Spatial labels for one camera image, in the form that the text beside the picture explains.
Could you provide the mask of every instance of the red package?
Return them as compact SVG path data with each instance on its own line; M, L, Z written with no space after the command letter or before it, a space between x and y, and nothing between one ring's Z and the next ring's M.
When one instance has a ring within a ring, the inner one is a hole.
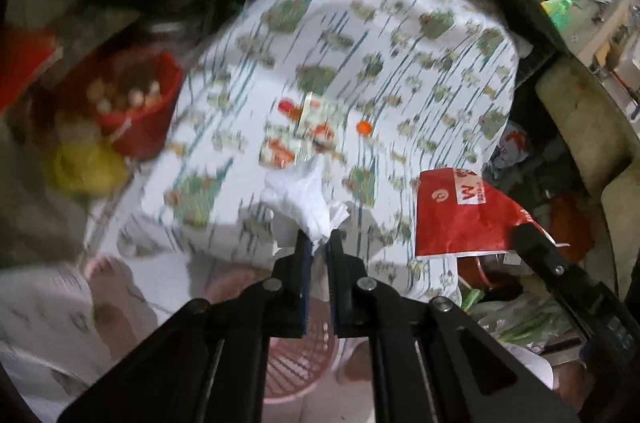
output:
M416 257L467 257L511 249L511 228L537 223L517 202L468 170L420 174Z
M61 54L53 34L0 26L0 111L14 103Z

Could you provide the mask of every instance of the plastic bottle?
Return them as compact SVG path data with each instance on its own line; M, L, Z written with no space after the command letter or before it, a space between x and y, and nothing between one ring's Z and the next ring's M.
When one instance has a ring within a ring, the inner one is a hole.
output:
M569 23L562 28L562 36L565 40L575 42L581 34L593 34L594 18L600 8L593 0L576 0L567 10Z
M577 0L547 0L542 3L542 8L549 15L551 21L558 30L562 30L571 20L567 10Z

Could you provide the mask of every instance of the white tissue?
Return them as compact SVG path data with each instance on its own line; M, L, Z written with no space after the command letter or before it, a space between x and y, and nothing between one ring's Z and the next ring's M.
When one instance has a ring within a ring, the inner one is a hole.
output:
M260 196L261 202L276 214L288 217L300 227L314 246L327 241L332 230L349 216L343 202L333 201L327 204L322 197L323 170L322 154L316 154L307 161L290 165L283 170L272 170L264 178L265 186ZM294 238L297 227L290 231ZM276 238L279 246L290 246L290 241Z

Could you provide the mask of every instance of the red bucket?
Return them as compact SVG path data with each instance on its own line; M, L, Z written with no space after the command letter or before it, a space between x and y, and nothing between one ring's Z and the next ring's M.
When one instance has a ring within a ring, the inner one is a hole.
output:
M85 110L100 126L102 134L113 135L113 148L124 156L149 159L158 155L164 147L166 132L180 94L184 73L177 61L167 51L132 48L119 51L101 61L95 67L94 76L111 82L124 70L141 65L151 66L156 81L160 84L161 100L153 106L99 114L86 103L86 87L89 82L85 82L81 91L82 101L86 104Z

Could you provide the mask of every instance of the white patterned cloth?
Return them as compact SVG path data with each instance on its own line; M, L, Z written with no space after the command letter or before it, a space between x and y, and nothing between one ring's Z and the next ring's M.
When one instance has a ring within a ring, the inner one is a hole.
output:
M280 101L302 105L314 92L346 111L324 176L325 198L350 206L345 251L401 294L455 295L455 258L414 260L417 178L481 170L509 114L517 61L503 25L468 0L256 0L188 74L119 250L270 267L260 150L273 132L294 136ZM369 137L356 131L363 120Z

